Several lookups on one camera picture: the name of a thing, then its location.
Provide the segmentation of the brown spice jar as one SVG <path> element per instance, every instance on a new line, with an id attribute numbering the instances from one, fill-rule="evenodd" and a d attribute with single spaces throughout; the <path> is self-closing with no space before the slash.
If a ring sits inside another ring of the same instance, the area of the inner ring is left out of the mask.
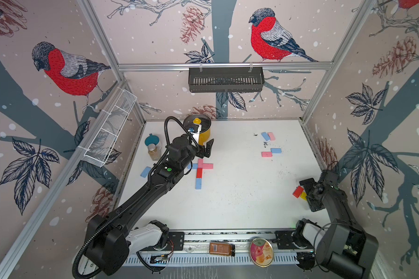
<path id="1" fill-rule="evenodd" d="M 162 157 L 161 146 L 158 144 L 149 144 L 147 146 L 150 158 L 153 161 L 159 161 Z"/>

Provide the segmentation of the pink block right cluster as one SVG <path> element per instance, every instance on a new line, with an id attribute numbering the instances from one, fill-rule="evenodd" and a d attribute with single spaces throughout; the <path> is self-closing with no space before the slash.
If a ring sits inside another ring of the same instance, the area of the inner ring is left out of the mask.
<path id="1" fill-rule="evenodd" d="M 271 158 L 273 156 L 273 153 L 272 152 L 262 152 L 261 156 L 263 158 Z"/>

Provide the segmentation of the pink round cup lid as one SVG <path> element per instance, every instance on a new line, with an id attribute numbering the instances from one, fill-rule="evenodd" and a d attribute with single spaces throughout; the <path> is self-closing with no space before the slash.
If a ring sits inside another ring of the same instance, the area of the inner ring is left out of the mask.
<path id="1" fill-rule="evenodd" d="M 274 260 L 274 250 L 265 238 L 255 238 L 251 241 L 249 254 L 253 263 L 259 267 L 268 267 Z"/>

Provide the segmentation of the glass lid yellow knob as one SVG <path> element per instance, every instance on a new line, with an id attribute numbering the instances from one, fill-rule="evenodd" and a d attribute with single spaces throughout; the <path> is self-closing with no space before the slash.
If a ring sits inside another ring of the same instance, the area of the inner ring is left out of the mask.
<path id="1" fill-rule="evenodd" d="M 207 115 L 196 114 L 185 118 L 183 125 L 188 130 L 191 129 L 193 133 L 204 133 L 211 127 L 211 119 Z"/>

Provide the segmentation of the blue block table edge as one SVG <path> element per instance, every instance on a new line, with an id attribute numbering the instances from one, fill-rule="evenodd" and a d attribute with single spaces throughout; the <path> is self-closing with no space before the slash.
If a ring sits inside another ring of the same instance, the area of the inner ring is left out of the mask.
<path id="1" fill-rule="evenodd" d="M 150 173 L 151 167 L 145 167 L 144 170 L 141 172 L 140 176 L 142 178 L 146 178 Z"/>

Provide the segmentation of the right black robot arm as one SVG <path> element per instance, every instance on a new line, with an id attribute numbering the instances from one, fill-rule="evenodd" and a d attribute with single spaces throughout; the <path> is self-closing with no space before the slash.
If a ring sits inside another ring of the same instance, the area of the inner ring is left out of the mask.
<path id="1" fill-rule="evenodd" d="M 301 219 L 292 233 L 295 246 L 314 248 L 315 265 L 344 279 L 367 279 L 378 252 L 378 240 L 365 232 L 350 210 L 348 198 L 338 188 L 338 175 L 323 170 L 320 179 L 299 182 L 312 212 L 325 209 L 329 222 L 318 225 Z"/>

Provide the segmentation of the black hanging shelf basket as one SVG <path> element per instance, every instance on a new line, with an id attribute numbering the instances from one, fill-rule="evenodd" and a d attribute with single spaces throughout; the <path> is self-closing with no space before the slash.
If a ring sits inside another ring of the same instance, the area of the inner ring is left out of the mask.
<path id="1" fill-rule="evenodd" d="M 191 93 L 254 93 L 265 83 L 261 67 L 215 67 L 189 69 Z"/>

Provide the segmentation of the brown packet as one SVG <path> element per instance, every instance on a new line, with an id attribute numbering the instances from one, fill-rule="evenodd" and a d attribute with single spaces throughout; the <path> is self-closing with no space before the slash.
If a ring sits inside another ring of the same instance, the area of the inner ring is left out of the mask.
<path id="1" fill-rule="evenodd" d="M 227 242 L 211 242 L 209 243 L 209 254 L 218 256 L 235 256 L 236 247 L 234 244 Z"/>

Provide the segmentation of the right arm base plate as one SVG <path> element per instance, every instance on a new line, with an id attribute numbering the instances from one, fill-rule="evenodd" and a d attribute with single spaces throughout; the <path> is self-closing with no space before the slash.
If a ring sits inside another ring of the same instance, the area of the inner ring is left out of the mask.
<path id="1" fill-rule="evenodd" d="M 278 230 L 275 232 L 275 238 L 279 249 L 313 249 L 311 242 L 301 232 Z"/>

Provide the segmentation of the red block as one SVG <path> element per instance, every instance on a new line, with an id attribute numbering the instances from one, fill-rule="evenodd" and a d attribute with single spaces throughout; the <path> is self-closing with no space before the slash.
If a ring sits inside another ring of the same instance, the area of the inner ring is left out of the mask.
<path id="1" fill-rule="evenodd" d="M 202 177 L 203 177 L 203 169 L 202 168 L 198 168 L 197 169 L 196 178 L 197 179 L 202 179 Z"/>
<path id="2" fill-rule="evenodd" d="M 294 192 L 293 192 L 293 196 L 294 196 L 295 198 L 299 198 L 299 197 L 302 195 L 302 193 L 304 193 L 304 188 L 303 188 L 303 187 L 301 187 L 301 186 L 298 186 L 298 187 L 296 187 L 296 189 L 294 190 Z"/>

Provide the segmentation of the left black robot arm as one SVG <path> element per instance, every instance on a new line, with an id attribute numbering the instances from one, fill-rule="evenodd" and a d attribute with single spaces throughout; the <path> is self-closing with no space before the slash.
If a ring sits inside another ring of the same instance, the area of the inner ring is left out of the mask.
<path id="1" fill-rule="evenodd" d="M 191 115 L 183 122 L 173 116 L 165 119 L 165 152 L 148 172 L 144 186 L 106 216 L 95 215 L 89 221 L 84 244 L 73 261 L 74 278 L 92 279 L 100 272 L 113 275 L 133 253 L 168 245 L 166 224 L 153 220 L 137 228 L 136 223 L 191 171 L 194 158 L 210 157 L 213 140 L 199 141 L 210 127 L 205 115 Z"/>

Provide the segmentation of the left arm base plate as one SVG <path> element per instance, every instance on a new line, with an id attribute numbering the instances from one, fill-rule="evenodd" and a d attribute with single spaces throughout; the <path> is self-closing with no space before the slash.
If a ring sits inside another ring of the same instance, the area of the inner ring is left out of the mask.
<path id="1" fill-rule="evenodd" d="M 164 232 L 159 242 L 153 246 L 156 251 L 182 251 L 185 243 L 185 233 L 182 231 Z"/>

